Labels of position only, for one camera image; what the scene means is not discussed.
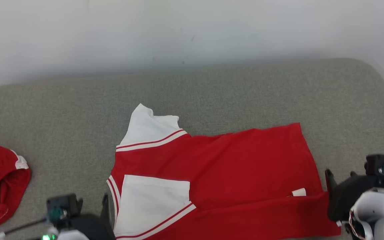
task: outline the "wire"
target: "wire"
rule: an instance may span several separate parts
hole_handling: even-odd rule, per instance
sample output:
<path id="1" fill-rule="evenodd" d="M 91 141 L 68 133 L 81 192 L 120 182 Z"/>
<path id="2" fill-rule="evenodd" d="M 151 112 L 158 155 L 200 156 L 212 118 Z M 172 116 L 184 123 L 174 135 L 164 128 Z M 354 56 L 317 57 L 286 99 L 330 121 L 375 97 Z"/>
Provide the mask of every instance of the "wire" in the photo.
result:
<path id="1" fill-rule="evenodd" d="M 37 225 L 39 223 L 43 223 L 45 221 L 47 221 L 47 218 L 43 218 L 43 219 L 40 219 L 40 220 L 36 220 L 36 221 L 30 222 L 30 223 L 27 223 L 27 224 L 22 225 L 20 227 L 10 229 L 9 231 L 5 231 L 4 233 L 6 235 L 8 235 L 8 234 L 10 234 L 12 232 L 18 231 L 18 230 L 23 229 L 23 228 L 28 228 L 28 227 L 33 226 L 33 225 Z"/>

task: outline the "red and white t-shirt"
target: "red and white t-shirt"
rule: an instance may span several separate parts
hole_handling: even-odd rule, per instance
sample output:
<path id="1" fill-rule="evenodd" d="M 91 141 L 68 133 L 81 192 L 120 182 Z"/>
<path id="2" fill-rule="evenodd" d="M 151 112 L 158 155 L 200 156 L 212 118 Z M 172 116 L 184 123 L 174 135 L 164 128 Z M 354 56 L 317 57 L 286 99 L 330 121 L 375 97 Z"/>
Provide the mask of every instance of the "red and white t-shirt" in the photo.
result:
<path id="1" fill-rule="evenodd" d="M 117 239 L 340 234 L 299 123 L 209 137 L 178 119 L 142 104 L 133 111 L 107 181 Z"/>

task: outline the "wall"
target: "wall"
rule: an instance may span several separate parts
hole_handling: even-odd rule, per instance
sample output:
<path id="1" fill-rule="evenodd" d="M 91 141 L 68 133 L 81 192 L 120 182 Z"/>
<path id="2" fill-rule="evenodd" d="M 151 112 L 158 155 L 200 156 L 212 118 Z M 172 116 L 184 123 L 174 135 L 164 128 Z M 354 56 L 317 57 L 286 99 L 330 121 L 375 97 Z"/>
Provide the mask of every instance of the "wall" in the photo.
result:
<path id="1" fill-rule="evenodd" d="M 0 0 L 0 85 L 329 57 L 384 77 L 384 1 Z"/>

